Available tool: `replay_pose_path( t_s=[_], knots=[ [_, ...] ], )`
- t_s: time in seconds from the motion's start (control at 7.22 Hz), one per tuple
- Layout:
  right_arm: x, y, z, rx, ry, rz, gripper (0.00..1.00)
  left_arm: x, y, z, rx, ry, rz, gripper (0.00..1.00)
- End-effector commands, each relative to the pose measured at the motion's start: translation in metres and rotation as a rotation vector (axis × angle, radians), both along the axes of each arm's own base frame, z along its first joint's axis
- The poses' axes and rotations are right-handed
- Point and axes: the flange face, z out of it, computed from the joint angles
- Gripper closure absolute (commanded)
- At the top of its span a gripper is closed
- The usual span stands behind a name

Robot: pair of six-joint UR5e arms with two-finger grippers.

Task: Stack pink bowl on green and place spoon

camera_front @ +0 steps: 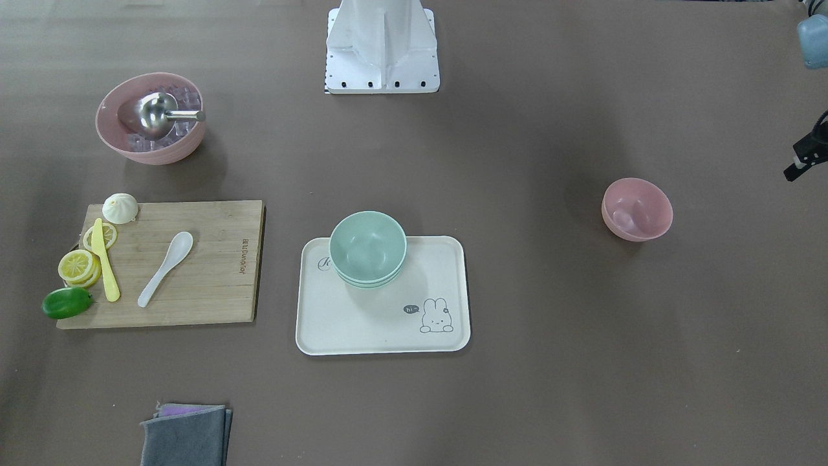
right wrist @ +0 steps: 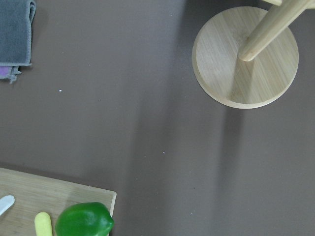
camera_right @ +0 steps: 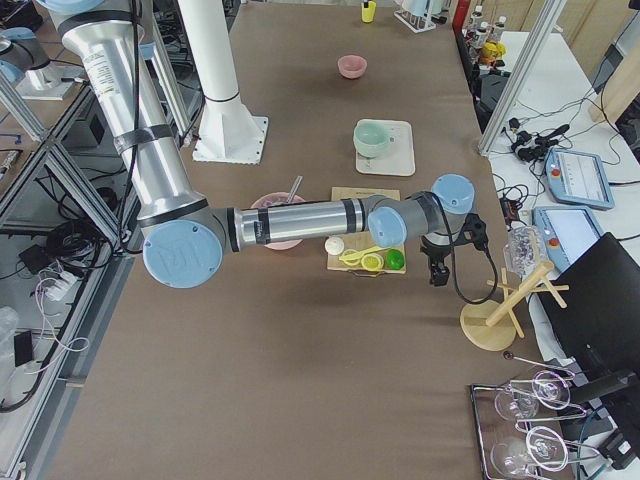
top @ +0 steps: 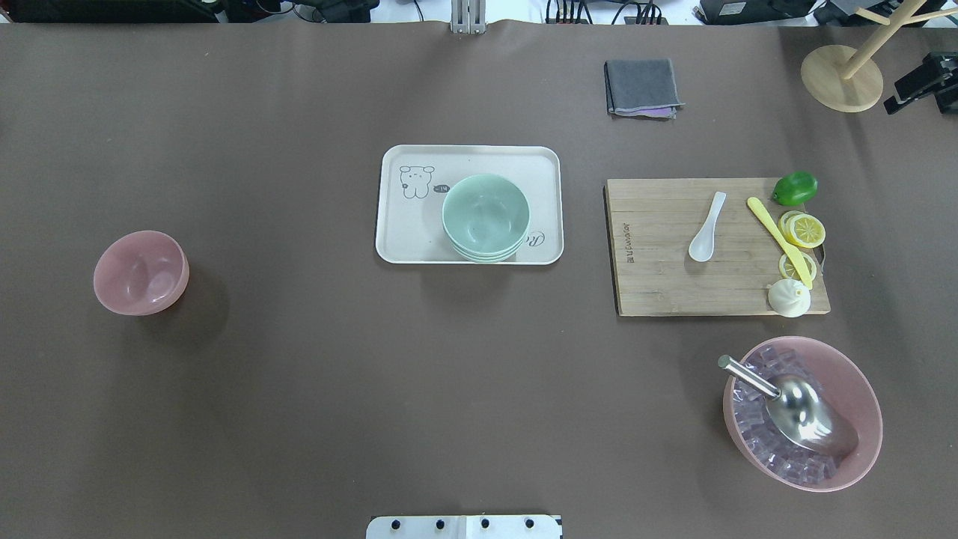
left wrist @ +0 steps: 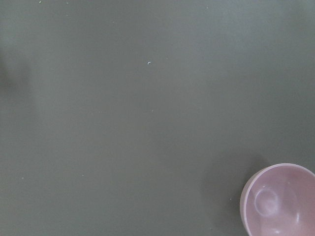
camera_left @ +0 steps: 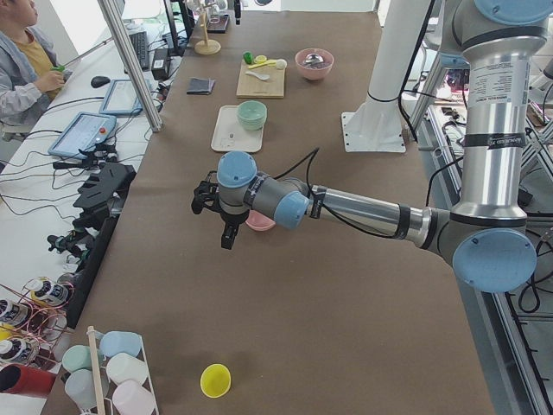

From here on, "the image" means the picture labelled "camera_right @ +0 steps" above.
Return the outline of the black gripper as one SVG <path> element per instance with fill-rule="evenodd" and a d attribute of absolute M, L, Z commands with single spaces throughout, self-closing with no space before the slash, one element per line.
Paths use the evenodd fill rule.
<path fill-rule="evenodd" d="M 426 236 L 421 237 L 420 251 L 429 259 L 430 284 L 433 286 L 446 286 L 449 280 L 450 270 L 445 264 L 445 259 L 453 250 L 453 247 L 473 244 L 478 251 L 486 250 L 486 223 L 478 214 L 469 213 L 459 232 L 454 232 L 454 240 L 450 242 L 444 235 L 444 243 L 436 244 Z"/>

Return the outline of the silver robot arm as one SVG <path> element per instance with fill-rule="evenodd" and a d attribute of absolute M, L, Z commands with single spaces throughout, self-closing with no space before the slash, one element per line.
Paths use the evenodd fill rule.
<path fill-rule="evenodd" d="M 249 210 L 213 208 L 189 181 L 140 41 L 138 1 L 50 1 L 46 5 L 64 46 L 82 61 L 141 203 L 138 223 L 148 272 L 173 288 L 209 280 L 223 257 L 252 245 L 369 232 L 376 245 L 419 239 L 433 274 L 458 245 L 486 250 L 474 187 L 460 175 L 404 200 L 375 194 Z"/>

